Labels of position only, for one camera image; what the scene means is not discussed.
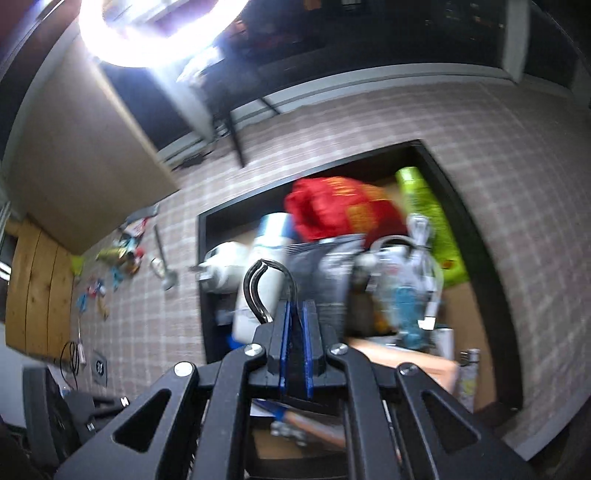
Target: wooden cabinet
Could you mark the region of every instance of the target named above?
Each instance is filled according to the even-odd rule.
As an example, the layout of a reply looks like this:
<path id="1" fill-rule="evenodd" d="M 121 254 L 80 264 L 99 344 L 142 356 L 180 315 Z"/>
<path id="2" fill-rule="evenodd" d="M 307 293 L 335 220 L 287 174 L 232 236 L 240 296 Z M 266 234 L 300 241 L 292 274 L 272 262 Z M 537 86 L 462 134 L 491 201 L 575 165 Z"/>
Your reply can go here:
<path id="1" fill-rule="evenodd" d="M 59 358 L 70 339 L 73 273 L 70 253 L 25 220 L 18 228 L 6 311 L 6 344 Z"/>

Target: black metal bracket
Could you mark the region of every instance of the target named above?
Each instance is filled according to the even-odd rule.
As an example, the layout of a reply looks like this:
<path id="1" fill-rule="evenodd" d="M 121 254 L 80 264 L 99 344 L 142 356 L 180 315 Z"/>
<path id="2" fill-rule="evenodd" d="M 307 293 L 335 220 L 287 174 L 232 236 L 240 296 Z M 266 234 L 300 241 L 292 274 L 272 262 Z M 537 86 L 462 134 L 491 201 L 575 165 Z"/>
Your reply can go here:
<path id="1" fill-rule="evenodd" d="M 192 480 L 242 479 L 251 400 L 281 398 L 272 373 L 281 331 L 280 321 L 267 323 L 256 343 L 221 362 L 177 364 L 62 464 L 56 480 L 184 480 L 193 455 Z M 419 367 L 374 365 L 342 344 L 324 355 L 312 400 L 340 405 L 350 479 L 535 478 Z"/>

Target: clutter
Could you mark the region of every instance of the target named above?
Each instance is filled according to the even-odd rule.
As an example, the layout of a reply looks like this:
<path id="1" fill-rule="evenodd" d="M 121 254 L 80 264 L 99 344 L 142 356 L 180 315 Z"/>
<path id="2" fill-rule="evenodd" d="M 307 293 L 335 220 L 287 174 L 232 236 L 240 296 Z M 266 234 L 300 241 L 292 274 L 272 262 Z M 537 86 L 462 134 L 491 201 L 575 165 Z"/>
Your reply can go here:
<path id="1" fill-rule="evenodd" d="M 300 430 L 299 428 L 282 421 L 276 420 L 271 423 L 271 436 L 283 437 L 285 439 L 293 438 L 298 447 L 308 446 L 308 436 L 304 430 Z"/>
<path id="2" fill-rule="evenodd" d="M 234 321 L 237 293 L 220 295 L 215 308 L 215 319 L 218 326 L 231 325 Z"/>
<path id="3" fill-rule="evenodd" d="M 105 281 L 102 278 L 91 277 L 89 279 L 88 287 L 86 288 L 88 296 L 94 299 L 96 296 L 104 296 L 106 294 Z"/>
<path id="4" fill-rule="evenodd" d="M 265 258 L 278 262 L 285 261 L 285 248 L 297 239 L 293 219 L 288 213 L 271 213 L 261 219 L 257 236 L 246 261 L 248 269 L 257 260 Z M 275 313 L 277 301 L 283 288 L 284 276 L 275 269 L 267 270 L 259 280 L 258 294 L 265 308 Z M 232 325 L 232 337 L 240 343 L 250 343 L 259 321 L 246 304 L 243 289 L 238 291 L 236 311 Z"/>
<path id="5" fill-rule="evenodd" d="M 205 255 L 197 266 L 199 282 L 211 293 L 232 293 L 244 277 L 248 247 L 238 242 L 225 242 Z"/>
<path id="6" fill-rule="evenodd" d="M 111 267 L 111 274 L 113 275 L 113 291 L 117 291 L 125 277 L 116 267 Z"/>
<path id="7" fill-rule="evenodd" d="M 383 189 L 344 177 L 301 179 L 285 198 L 295 229 L 307 242 L 351 233 L 406 235 L 398 209 Z"/>
<path id="8" fill-rule="evenodd" d="M 79 255 L 70 255 L 70 262 L 72 262 L 72 273 L 74 274 L 74 282 L 80 281 L 82 269 L 84 268 L 84 257 Z"/>
<path id="9" fill-rule="evenodd" d="M 392 329 L 399 331 L 401 344 L 418 350 L 428 341 L 421 330 L 435 327 L 443 273 L 430 255 L 429 219 L 411 214 L 407 222 L 410 236 L 387 236 L 372 244 L 370 253 L 357 262 L 358 278 L 364 280 L 373 266 L 367 290 Z"/>
<path id="10" fill-rule="evenodd" d="M 442 327 L 436 328 L 431 332 L 431 341 L 434 346 L 434 354 L 453 360 L 454 355 L 454 341 L 453 329 Z"/>
<path id="11" fill-rule="evenodd" d="M 104 296 L 99 296 L 96 299 L 96 304 L 99 308 L 99 312 L 103 317 L 103 320 L 106 320 L 107 318 L 109 318 L 109 315 L 111 314 L 110 310 L 107 308 L 107 305 L 105 303 L 105 298 Z"/>
<path id="12" fill-rule="evenodd" d="M 480 350 L 470 348 L 460 353 L 460 373 L 457 382 L 457 399 L 469 412 L 474 412 L 474 399 L 478 380 Z"/>
<path id="13" fill-rule="evenodd" d="M 101 260 L 107 265 L 121 265 L 125 261 L 127 247 L 109 247 L 103 248 L 96 256 L 96 260 Z"/>
<path id="14" fill-rule="evenodd" d="M 285 438 L 295 438 L 296 444 L 305 446 L 314 438 L 344 449 L 345 430 L 341 424 L 323 423 L 309 416 L 309 413 L 285 407 L 275 401 L 253 400 L 256 406 L 273 414 L 276 418 L 271 424 L 271 435 Z"/>
<path id="15" fill-rule="evenodd" d="M 166 269 L 164 268 L 164 262 L 161 258 L 154 257 L 150 262 L 150 268 L 154 272 L 154 274 L 162 280 L 166 275 Z"/>
<path id="16" fill-rule="evenodd" d="M 92 352 L 90 371 L 94 383 L 99 384 L 101 387 L 107 386 L 107 359 L 96 350 Z"/>
<path id="17" fill-rule="evenodd" d="M 82 329 L 80 328 L 80 318 L 86 311 L 86 299 L 87 294 L 83 293 L 76 300 L 76 308 L 78 308 L 78 343 L 76 345 L 76 350 L 79 364 L 82 366 L 86 365 L 86 354 L 84 352 L 84 346 L 82 345 Z"/>
<path id="18" fill-rule="evenodd" d="M 129 235 L 131 238 L 138 238 L 142 236 L 146 231 L 146 225 L 148 223 L 147 218 L 142 218 L 130 223 L 123 229 L 125 235 Z"/>
<path id="19" fill-rule="evenodd" d="M 342 235 L 285 249 L 285 266 L 300 297 L 314 301 L 319 323 L 331 325 L 339 338 L 345 334 L 353 263 L 364 239 L 360 234 Z"/>
<path id="20" fill-rule="evenodd" d="M 86 299 L 87 299 L 87 295 L 88 295 L 87 293 L 83 293 L 76 300 L 76 307 L 78 308 L 78 313 L 80 315 L 82 315 L 86 311 Z"/>
<path id="21" fill-rule="evenodd" d="M 453 393 L 458 375 L 457 363 L 428 353 L 414 352 L 396 346 L 379 345 L 375 342 L 357 338 L 347 339 L 350 347 L 362 352 L 373 363 L 395 368 L 409 362 L 425 372 L 449 393 Z"/>
<path id="22" fill-rule="evenodd" d="M 435 236 L 432 252 L 443 270 L 444 285 L 450 287 L 468 281 L 468 274 L 452 230 L 441 205 L 431 192 L 417 167 L 405 167 L 396 173 L 408 213 L 420 213 L 429 218 Z"/>
<path id="23" fill-rule="evenodd" d="M 158 252 L 160 252 L 160 258 L 162 259 L 162 265 L 164 267 L 162 289 L 164 291 L 167 291 L 173 288 L 174 286 L 178 285 L 178 273 L 176 270 L 170 270 L 166 264 L 166 259 L 164 258 L 164 250 L 162 248 L 162 241 L 160 239 L 160 233 L 158 231 L 158 225 L 154 225 L 154 235 L 156 235 L 156 245 L 158 246 Z"/>
<path id="24" fill-rule="evenodd" d="M 148 219 L 150 217 L 155 217 L 158 215 L 158 210 L 160 209 L 160 204 L 152 205 L 151 207 L 141 208 L 138 211 L 129 215 L 126 219 L 124 224 L 122 225 L 122 229 L 127 227 L 130 223 L 136 222 L 137 220 Z"/>

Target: window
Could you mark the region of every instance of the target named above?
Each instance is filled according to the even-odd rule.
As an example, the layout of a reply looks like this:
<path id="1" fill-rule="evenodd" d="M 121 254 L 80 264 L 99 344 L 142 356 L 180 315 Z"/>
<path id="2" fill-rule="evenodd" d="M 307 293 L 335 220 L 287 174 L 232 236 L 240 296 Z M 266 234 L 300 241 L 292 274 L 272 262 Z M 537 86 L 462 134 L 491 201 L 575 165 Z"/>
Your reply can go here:
<path id="1" fill-rule="evenodd" d="M 568 38 L 539 8 L 531 8 L 525 73 L 570 88 L 577 53 Z"/>

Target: black frame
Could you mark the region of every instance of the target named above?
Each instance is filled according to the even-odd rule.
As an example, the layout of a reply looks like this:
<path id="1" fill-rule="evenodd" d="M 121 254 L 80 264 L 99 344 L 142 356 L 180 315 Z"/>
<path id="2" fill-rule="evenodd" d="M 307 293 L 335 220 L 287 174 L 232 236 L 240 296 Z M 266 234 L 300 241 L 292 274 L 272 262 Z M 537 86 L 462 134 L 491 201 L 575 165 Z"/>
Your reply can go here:
<path id="1" fill-rule="evenodd" d="M 311 168 L 201 213 L 196 222 L 199 239 L 197 263 L 204 260 L 210 249 L 227 241 L 236 232 L 236 229 L 228 229 L 228 225 L 252 225 L 268 213 L 282 211 L 283 198 L 289 194 L 297 179 L 339 175 L 371 182 L 393 177 L 397 170 L 405 166 L 416 166 L 430 185 L 462 252 L 495 369 L 497 401 L 476 415 L 488 426 L 500 426 L 523 405 L 521 360 L 511 311 L 478 227 L 460 194 L 420 140 L 375 149 Z M 231 327 L 219 327 L 215 322 L 218 296 L 206 293 L 199 285 L 199 298 L 206 359 L 211 363 L 221 360 L 229 351 L 226 335 Z"/>

